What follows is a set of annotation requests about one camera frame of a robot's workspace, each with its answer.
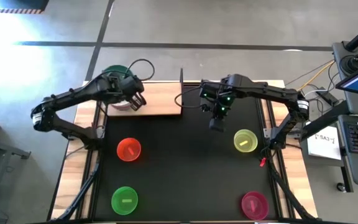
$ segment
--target wooden table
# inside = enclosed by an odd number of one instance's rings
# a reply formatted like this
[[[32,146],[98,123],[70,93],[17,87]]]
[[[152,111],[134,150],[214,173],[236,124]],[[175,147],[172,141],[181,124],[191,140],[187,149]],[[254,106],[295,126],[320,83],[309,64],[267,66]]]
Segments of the wooden table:
[[[268,82],[269,85],[284,87],[284,82],[282,80],[264,80],[263,82]],[[264,117],[266,120],[267,127],[270,127],[270,119],[267,110],[267,102],[262,100],[262,106],[264,111]],[[272,103],[274,117],[276,125],[280,125],[284,117],[288,114],[287,107],[281,103]],[[92,125],[94,119],[94,112],[96,109],[95,101],[88,101],[86,103],[79,104],[76,111],[76,116],[74,123],[82,126],[88,127]],[[98,125],[103,125],[104,115],[101,113],[99,115]],[[298,141],[294,139],[287,139],[287,143],[299,145]],[[67,149],[67,154],[78,149],[83,144],[80,140],[70,141]],[[287,146],[286,149],[282,151],[283,159],[285,164],[285,170],[287,172],[288,183],[291,188],[291,191],[294,193],[295,197],[299,202],[306,208],[306,210],[314,217],[317,217],[316,207],[314,205],[313,195],[311,193],[309,179],[306,173],[306,167],[303,162],[302,153],[298,148]],[[71,204],[77,193],[81,188],[81,181],[83,178],[83,172],[85,167],[87,151],[82,149],[65,159],[62,173],[58,182],[58,190],[56,193],[53,210],[51,218],[59,217],[65,209]],[[93,167],[96,158],[96,152],[94,152],[93,162],[91,167]],[[275,157],[275,165],[279,170],[277,157]],[[87,217],[88,208],[90,203],[90,193],[92,188],[89,189],[83,206],[82,217]],[[279,188],[279,196],[281,206],[283,208],[283,216],[288,217],[288,208],[286,204],[286,199],[284,193]]]

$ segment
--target concrete floor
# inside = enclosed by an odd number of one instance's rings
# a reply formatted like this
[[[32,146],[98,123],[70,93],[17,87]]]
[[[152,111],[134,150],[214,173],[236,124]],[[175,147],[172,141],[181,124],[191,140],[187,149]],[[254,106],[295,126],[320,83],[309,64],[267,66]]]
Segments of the concrete floor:
[[[28,161],[12,160],[15,169],[1,183],[0,211],[9,215],[8,223],[46,219],[67,141],[58,133],[34,131],[30,109],[44,96],[80,86],[94,49],[11,43],[96,42],[107,5],[108,0],[50,0],[41,15],[0,14],[0,140],[32,151]],[[357,33],[355,0],[116,0],[104,42],[329,47]],[[240,73],[254,80],[285,82],[332,59],[331,52],[317,51],[103,47],[94,75],[109,65],[127,65],[141,57],[154,63],[154,80],[176,80],[183,67],[187,80]],[[142,64],[133,71],[140,77],[150,72]],[[306,80],[288,87],[299,87]],[[326,73],[313,82],[325,87],[328,83]],[[333,94],[344,98],[342,91]],[[75,107],[59,115],[73,121]],[[312,103],[311,117],[318,116]],[[338,167],[306,168],[319,217],[358,223],[358,186],[354,193],[342,194],[335,189],[341,181]]]

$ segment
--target red bowl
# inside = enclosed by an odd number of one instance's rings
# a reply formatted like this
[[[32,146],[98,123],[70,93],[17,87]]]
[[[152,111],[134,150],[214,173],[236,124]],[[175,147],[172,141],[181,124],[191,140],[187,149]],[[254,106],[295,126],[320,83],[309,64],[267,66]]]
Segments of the red bowl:
[[[263,220],[269,212],[265,196],[258,192],[246,193],[241,200],[241,208],[251,220]]]
[[[122,161],[130,162],[139,157],[141,150],[138,140],[125,138],[117,146],[117,155]]]

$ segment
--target yellow bowl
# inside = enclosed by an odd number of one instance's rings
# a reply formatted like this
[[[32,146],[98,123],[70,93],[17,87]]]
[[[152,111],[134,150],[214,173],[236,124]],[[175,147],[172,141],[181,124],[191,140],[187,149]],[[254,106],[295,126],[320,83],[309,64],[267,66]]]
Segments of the yellow bowl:
[[[252,131],[242,129],[234,135],[234,146],[240,152],[252,152],[258,146],[258,138]]]

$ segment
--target red clip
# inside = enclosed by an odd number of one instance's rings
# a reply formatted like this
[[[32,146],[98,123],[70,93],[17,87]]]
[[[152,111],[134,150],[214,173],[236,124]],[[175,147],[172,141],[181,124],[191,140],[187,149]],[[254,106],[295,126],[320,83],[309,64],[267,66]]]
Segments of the red clip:
[[[266,162],[266,158],[264,157],[264,158],[262,159],[262,161],[260,162],[259,166],[260,166],[260,167],[263,167],[263,166],[265,165],[265,162]]]

